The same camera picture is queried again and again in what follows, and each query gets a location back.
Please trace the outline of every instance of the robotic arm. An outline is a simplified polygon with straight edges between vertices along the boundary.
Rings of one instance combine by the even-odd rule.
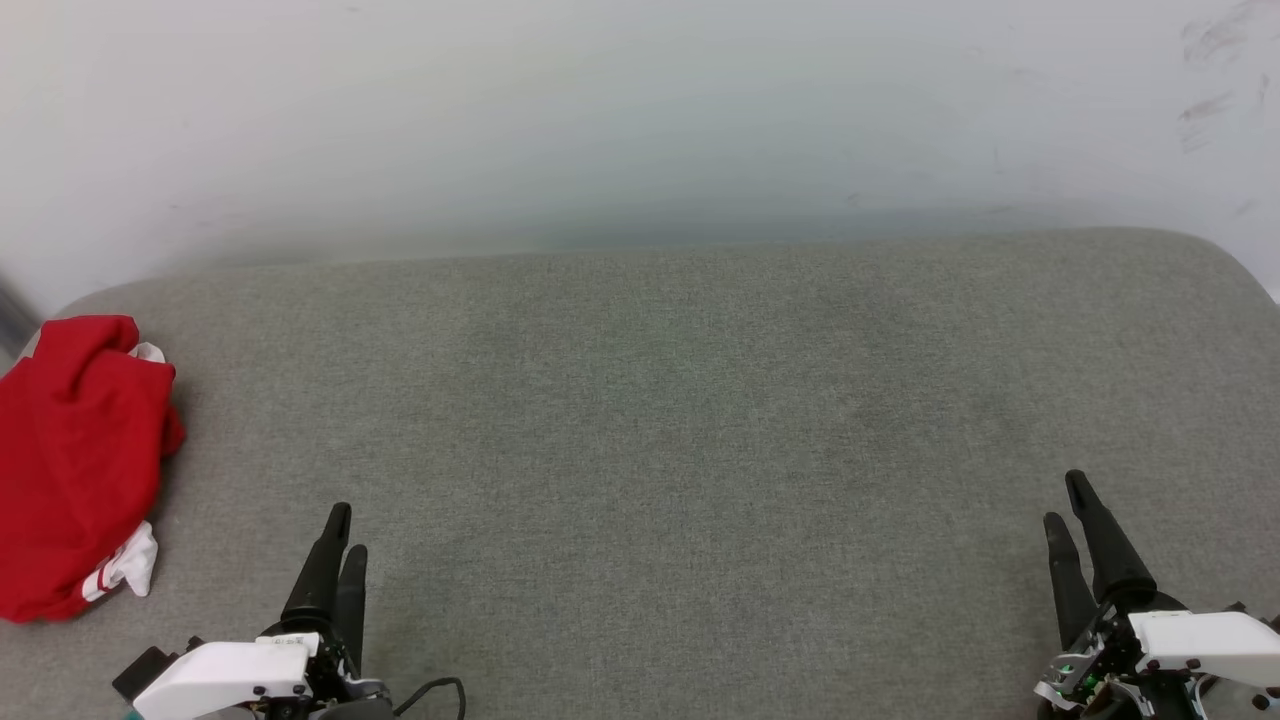
[[[1239,603],[1190,612],[1158,592],[1084,473],[1068,473],[1066,489],[1093,559],[1093,588],[1066,523],[1047,514],[1062,653],[1036,684],[1039,720],[1207,720],[1201,698],[1220,678],[1265,688],[1253,698],[1260,710],[1280,707],[1280,623],[1260,621]],[[385,684],[361,678],[369,555],[357,544],[343,562],[349,528],[351,506],[334,505],[280,621],[257,639],[191,638],[183,655],[151,647],[115,689],[143,720],[191,720],[229,707],[265,720],[390,720],[452,684],[462,720],[466,693],[457,678],[426,683],[396,710]]]
[[[280,621],[257,639],[192,638],[180,656],[151,647],[111,683],[116,692],[143,720],[191,720],[228,707],[265,720],[392,720],[431,688],[453,684],[462,720],[466,694],[457,678],[422,685],[393,711],[387,685],[360,676],[369,552],[357,544],[343,562],[349,529],[351,506],[339,502]]]
[[[1249,616],[1239,603],[1225,612],[1190,612],[1158,592],[1084,473],[1066,474],[1066,492],[1093,559],[1093,592],[1066,523],[1044,515],[1064,652],[1036,684],[1044,698],[1041,720],[1206,720],[1201,698],[1219,678],[1267,688],[1253,705],[1270,707],[1280,697],[1275,623]]]

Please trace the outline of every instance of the couch cushion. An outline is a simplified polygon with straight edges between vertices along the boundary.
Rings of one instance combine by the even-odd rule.
[[[86,313],[164,348],[189,438],[152,594],[0,628],[14,717],[119,717],[147,646],[251,639],[340,500],[366,674],[460,675],[477,720],[1030,717],[1070,468],[1165,591],[1280,611],[1280,316],[1196,238],[261,268]]]

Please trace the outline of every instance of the red cloth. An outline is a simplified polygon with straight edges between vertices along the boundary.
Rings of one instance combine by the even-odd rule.
[[[0,379],[0,618],[67,620],[81,584],[155,502],[182,445],[174,368],[129,356],[127,316],[45,323]]]

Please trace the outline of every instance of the gray fabric surface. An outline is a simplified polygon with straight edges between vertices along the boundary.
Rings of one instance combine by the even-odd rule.
[[[0,628],[6,717],[119,717],[147,646],[252,638],[339,500],[367,674],[461,675],[475,720],[1032,717],[1073,466],[1164,589],[1280,612],[1280,316],[1199,240],[253,269],[86,313],[165,350],[189,438],[151,597]]]

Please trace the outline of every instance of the white fabric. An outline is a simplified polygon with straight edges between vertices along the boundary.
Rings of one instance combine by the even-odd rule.
[[[164,352],[150,342],[140,342],[137,347],[129,351],[129,355],[147,363],[164,363]]]
[[[124,580],[129,583],[133,594],[146,597],[151,592],[151,570],[155,568],[159,550],[160,546],[151,537],[151,523],[143,520],[106,562],[84,578],[81,583],[81,594],[86,601],[93,602]]]

